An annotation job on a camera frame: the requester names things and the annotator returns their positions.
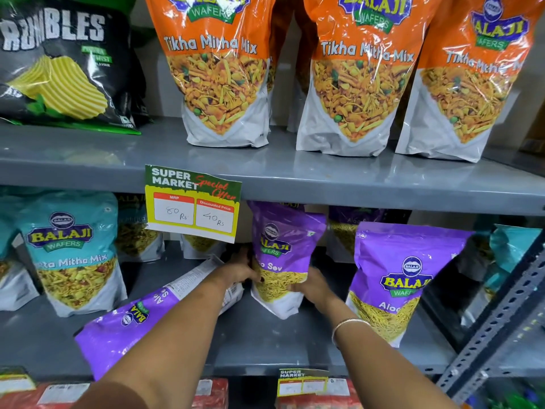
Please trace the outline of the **person's left hand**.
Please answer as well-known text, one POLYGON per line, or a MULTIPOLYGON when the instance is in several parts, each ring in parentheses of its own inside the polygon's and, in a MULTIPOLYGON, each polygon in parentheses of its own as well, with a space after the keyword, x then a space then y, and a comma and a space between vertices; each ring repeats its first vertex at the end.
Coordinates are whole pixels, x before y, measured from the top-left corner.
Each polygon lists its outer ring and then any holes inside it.
POLYGON ((222 288, 228 289, 237 283, 244 282, 244 271, 254 270, 251 267, 251 254, 251 248, 248 245, 242 245, 238 252, 231 255, 229 261, 213 271, 214 278, 222 288))

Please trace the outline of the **person's right hand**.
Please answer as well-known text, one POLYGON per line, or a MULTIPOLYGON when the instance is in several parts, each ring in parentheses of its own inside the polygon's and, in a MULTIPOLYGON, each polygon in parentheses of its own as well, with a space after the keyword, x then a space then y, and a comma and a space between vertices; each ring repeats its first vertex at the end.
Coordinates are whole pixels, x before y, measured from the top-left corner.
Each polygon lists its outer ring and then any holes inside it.
POLYGON ((310 293, 303 296, 310 301, 323 314, 326 313, 328 305, 336 298, 336 295, 329 287, 321 271, 315 267, 309 267, 307 278, 310 293))

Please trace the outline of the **purple noodle snack packet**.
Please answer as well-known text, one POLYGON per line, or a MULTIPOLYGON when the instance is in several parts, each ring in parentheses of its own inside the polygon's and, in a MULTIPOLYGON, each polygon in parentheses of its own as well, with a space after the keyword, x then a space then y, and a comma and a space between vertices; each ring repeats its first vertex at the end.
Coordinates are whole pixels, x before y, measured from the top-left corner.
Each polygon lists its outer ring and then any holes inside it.
POLYGON ((223 265, 215 255, 174 281, 100 316, 75 335, 93 380, 99 380, 179 301, 214 269, 223 265))
POLYGON ((357 271, 345 303, 393 348, 399 348, 422 292, 466 246, 459 229, 361 222, 357 271))
POLYGON ((329 206, 326 254, 336 263, 354 263, 354 244, 361 222, 407 224, 412 210, 329 206))
POLYGON ((288 288, 307 279, 311 255, 326 231, 326 215, 275 202, 248 201, 252 212, 251 267, 262 278, 252 297, 276 317, 298 313, 303 294, 288 288))

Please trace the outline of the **person's right forearm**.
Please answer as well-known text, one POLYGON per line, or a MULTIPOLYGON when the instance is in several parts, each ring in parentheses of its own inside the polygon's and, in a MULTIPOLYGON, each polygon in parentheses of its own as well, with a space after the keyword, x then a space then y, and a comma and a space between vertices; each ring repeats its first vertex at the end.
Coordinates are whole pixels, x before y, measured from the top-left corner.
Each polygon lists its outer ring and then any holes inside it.
POLYGON ((323 315, 364 409, 460 409, 339 297, 323 315))

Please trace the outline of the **grey metal shelf board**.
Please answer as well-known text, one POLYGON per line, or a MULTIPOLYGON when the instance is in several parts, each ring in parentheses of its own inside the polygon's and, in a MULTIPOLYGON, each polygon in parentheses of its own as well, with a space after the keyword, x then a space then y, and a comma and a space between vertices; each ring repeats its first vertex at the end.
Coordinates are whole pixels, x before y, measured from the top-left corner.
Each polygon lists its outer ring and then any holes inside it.
MULTIPOLYGON (((128 300, 135 301, 175 280, 200 261, 185 260, 178 243, 167 244, 160 261, 126 263, 121 270, 128 300)), ((73 335, 101 314, 58 317, 44 295, 14 312, 0 312, 0 368, 24 369, 35 380, 92 379, 73 335)), ((423 306, 413 315, 399 351, 426 375, 443 374, 457 353, 423 306)), ((281 320, 257 303, 245 284, 242 299, 217 322, 204 376, 272 376, 281 368, 326 369, 347 376, 331 342, 326 319, 307 301, 281 320)))
POLYGON ((143 193, 153 164, 239 181, 248 200, 545 216, 545 178, 485 159, 296 151, 296 136, 278 126, 262 148, 197 147, 178 118, 157 118, 141 132, 0 122, 0 185, 143 193))

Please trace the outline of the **teal mix snack packet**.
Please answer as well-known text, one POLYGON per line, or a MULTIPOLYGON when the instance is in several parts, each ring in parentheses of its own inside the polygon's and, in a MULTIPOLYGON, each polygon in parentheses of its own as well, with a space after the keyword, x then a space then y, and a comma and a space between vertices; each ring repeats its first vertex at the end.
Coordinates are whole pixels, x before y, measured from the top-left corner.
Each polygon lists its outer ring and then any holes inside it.
POLYGON ((127 299, 112 192, 42 191, 22 198, 18 230, 57 316, 111 311, 127 299))
POLYGON ((181 249, 185 260, 206 260, 211 255, 221 257, 226 245, 220 240, 181 234, 181 249))
POLYGON ((488 239, 492 261, 486 268, 476 294, 461 313, 460 325, 463 328, 469 328, 477 321, 542 232, 540 228, 501 224, 494 226, 488 239))
POLYGON ((16 311, 39 296, 31 274, 13 242, 20 234, 21 199, 0 192, 0 312, 16 311))
POLYGON ((119 263, 158 261, 165 251, 162 233, 147 229, 146 198, 140 193, 115 193, 118 201, 119 263))

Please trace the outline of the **large yellow green price tag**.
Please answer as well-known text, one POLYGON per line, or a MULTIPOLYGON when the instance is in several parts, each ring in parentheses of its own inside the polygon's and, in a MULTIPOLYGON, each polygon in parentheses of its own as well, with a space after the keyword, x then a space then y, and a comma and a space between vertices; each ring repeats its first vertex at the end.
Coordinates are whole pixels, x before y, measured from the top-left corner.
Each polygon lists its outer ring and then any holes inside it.
POLYGON ((147 229, 235 242, 242 183, 147 164, 147 229))

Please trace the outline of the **small yellow green price tag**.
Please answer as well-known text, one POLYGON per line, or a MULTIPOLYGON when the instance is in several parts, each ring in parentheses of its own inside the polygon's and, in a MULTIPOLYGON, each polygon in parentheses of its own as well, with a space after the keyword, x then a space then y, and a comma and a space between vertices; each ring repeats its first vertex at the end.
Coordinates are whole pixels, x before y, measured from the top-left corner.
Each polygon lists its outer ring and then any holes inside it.
POLYGON ((276 396, 282 398, 324 393, 329 374, 329 371, 322 369, 280 369, 276 396))

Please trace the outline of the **red snack packet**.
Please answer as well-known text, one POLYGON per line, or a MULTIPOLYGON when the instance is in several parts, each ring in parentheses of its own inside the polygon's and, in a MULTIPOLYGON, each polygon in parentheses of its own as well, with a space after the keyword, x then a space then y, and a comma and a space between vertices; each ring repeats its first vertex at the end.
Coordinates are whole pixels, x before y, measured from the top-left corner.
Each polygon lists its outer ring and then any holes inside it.
POLYGON ((40 383, 31 391, 0 394, 0 409, 71 409, 91 384, 40 383))
POLYGON ((330 378, 325 392, 278 397, 275 409, 364 409, 349 378, 330 378))
POLYGON ((229 383, 227 378, 201 378, 191 409, 228 409, 229 383))

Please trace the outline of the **orange mix snack packet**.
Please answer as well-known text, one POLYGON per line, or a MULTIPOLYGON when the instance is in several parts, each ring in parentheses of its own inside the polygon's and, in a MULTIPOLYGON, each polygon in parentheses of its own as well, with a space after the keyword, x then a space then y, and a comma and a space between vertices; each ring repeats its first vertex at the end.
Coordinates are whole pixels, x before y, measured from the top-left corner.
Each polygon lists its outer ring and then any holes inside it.
POLYGON ((317 28, 304 7, 303 0, 276 0, 271 15, 271 34, 269 38, 270 64, 267 79, 269 120, 272 123, 273 96, 280 54, 292 17, 301 31, 295 62, 295 81, 293 102, 288 117, 287 130, 297 132, 303 108, 309 92, 312 54, 317 46, 317 28))
POLYGON ((261 148, 276 0, 146 0, 191 145, 261 148))
POLYGON ((395 152, 480 160, 534 43, 545 0, 442 0, 395 152))
POLYGON ((297 151, 378 156, 441 0, 303 0, 317 26, 297 151))

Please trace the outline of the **yellow shelf label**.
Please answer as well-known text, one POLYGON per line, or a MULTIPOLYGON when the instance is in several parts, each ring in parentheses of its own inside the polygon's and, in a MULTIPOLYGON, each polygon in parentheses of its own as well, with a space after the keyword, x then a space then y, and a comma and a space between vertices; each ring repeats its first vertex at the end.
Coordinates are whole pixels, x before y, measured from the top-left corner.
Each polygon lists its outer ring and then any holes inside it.
POLYGON ((0 366, 0 397, 17 392, 34 391, 37 384, 22 366, 0 366))

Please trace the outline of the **black ridged chips packet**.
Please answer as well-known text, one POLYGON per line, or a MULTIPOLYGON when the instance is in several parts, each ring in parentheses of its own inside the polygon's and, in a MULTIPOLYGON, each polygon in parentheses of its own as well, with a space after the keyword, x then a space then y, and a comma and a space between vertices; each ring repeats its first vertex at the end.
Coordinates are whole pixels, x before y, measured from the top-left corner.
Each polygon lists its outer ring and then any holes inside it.
POLYGON ((0 0, 0 120, 140 135, 146 80, 130 16, 77 0, 0 0))

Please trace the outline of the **green snack packet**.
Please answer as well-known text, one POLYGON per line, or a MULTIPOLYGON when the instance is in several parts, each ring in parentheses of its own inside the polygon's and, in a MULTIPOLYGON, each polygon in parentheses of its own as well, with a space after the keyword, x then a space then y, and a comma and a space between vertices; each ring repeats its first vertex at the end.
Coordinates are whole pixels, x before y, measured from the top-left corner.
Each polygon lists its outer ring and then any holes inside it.
POLYGON ((82 3, 106 7, 109 9, 117 10, 129 17, 136 4, 136 0, 77 0, 82 3))

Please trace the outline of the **grey perforated shelf post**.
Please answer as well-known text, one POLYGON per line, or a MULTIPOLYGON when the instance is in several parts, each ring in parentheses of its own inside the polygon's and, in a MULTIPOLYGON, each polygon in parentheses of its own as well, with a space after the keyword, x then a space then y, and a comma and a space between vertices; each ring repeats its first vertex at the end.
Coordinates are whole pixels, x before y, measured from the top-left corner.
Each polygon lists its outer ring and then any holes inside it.
POLYGON ((436 384, 462 404, 488 378, 509 375, 503 358, 534 328, 545 323, 545 229, 522 256, 499 293, 476 322, 464 329, 452 308, 441 302, 447 294, 436 283, 424 295, 424 308, 455 351, 436 384))

